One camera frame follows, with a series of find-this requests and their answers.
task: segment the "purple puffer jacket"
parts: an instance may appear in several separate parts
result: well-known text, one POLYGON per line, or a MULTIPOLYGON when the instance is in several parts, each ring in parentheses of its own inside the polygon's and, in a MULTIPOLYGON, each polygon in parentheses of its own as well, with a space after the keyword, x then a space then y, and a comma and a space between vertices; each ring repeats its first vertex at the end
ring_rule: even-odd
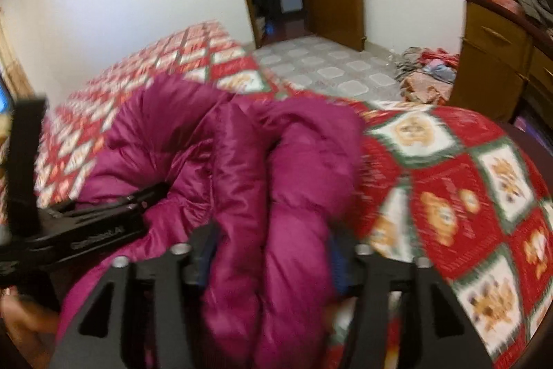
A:
MULTIPOLYGON (((158 257, 214 218, 222 238, 203 298, 210 353, 232 366, 306 369, 334 296, 328 223, 352 198, 362 130, 349 107, 255 102, 163 75, 123 105, 78 201, 169 183, 144 215, 148 234, 114 255, 158 257)), ((112 259, 71 289, 58 338, 112 259)))

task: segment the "pile of clothes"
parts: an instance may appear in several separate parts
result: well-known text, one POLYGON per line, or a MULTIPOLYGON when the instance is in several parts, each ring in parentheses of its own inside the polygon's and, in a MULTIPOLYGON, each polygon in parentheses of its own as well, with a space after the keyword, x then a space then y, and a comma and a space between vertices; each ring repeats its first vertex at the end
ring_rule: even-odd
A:
POLYGON ((410 47, 395 62, 402 83, 402 96, 407 102, 445 105, 457 75, 459 55, 439 48, 410 47))

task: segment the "gray floor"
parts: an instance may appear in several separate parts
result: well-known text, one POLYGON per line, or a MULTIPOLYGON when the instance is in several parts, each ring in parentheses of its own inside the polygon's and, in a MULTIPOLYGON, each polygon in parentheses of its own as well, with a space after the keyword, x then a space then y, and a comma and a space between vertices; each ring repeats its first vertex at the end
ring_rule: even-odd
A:
POLYGON ((305 37, 254 52, 262 67, 306 89, 360 101, 401 101, 397 69, 379 49, 356 52, 320 37, 305 37))

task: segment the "curtain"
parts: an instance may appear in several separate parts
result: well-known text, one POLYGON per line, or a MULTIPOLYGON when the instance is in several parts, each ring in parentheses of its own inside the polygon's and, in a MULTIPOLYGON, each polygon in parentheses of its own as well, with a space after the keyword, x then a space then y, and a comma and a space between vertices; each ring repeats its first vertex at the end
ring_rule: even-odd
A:
POLYGON ((29 80, 10 46, 0 9, 0 75, 13 99, 34 95, 29 80))

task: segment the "bedspread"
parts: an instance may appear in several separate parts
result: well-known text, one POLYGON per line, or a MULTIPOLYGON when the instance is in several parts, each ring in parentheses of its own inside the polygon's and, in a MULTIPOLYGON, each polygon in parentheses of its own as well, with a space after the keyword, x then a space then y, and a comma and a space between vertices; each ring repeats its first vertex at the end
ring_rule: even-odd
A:
MULTIPOLYGON (((524 153, 491 121, 466 110, 362 103, 299 90, 260 70, 214 21, 125 58, 49 115, 37 159, 40 206, 78 196, 120 105, 159 73, 261 102, 311 96, 350 105, 366 120, 350 226, 387 257, 430 257, 496 367, 508 368, 520 356, 553 299, 553 205, 524 153)), ((335 323, 327 369, 337 367, 351 307, 335 323)), ((389 341, 394 367, 397 330, 389 341)))

